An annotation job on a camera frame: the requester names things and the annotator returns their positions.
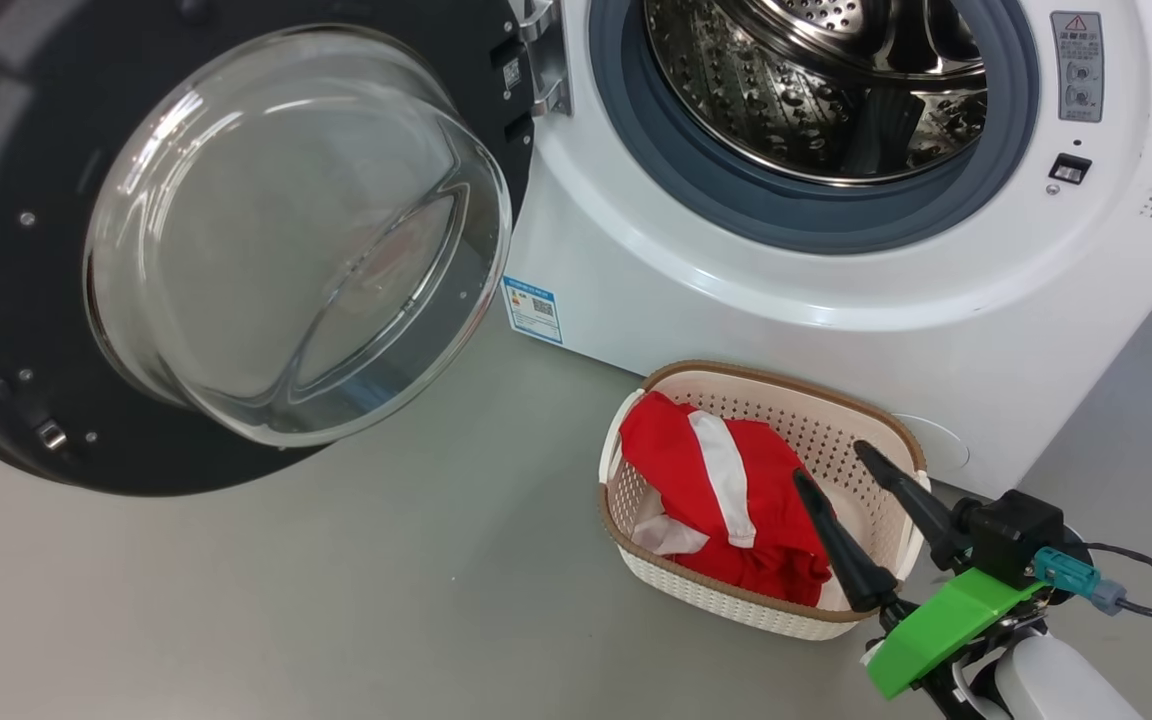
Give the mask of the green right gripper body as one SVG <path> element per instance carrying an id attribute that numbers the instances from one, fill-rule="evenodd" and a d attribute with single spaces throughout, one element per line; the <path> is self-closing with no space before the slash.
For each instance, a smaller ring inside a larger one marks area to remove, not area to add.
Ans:
<path id="1" fill-rule="evenodd" d="M 882 642 L 870 653 L 867 676 L 884 700 L 919 689 L 933 702 L 969 702 L 955 659 L 978 635 L 1041 591 L 969 569 L 945 584 L 927 602 L 914 606 L 896 593 L 896 578 L 884 568 L 861 570 L 861 609 L 879 611 Z"/>

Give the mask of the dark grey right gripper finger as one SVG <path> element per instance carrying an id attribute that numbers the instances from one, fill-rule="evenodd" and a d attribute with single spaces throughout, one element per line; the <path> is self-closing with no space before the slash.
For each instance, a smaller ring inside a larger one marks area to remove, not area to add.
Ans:
<path id="1" fill-rule="evenodd" d="M 851 611 L 881 611 L 896 602 L 897 579 L 882 566 L 874 564 L 847 532 L 823 488 L 803 469 L 794 471 L 794 484 Z"/>
<path id="2" fill-rule="evenodd" d="M 956 528 L 950 509 L 872 444 L 858 439 L 854 442 L 854 450 L 877 486 L 896 498 L 924 541 L 929 543 L 933 564 L 942 571 L 965 571 L 970 544 Z"/>

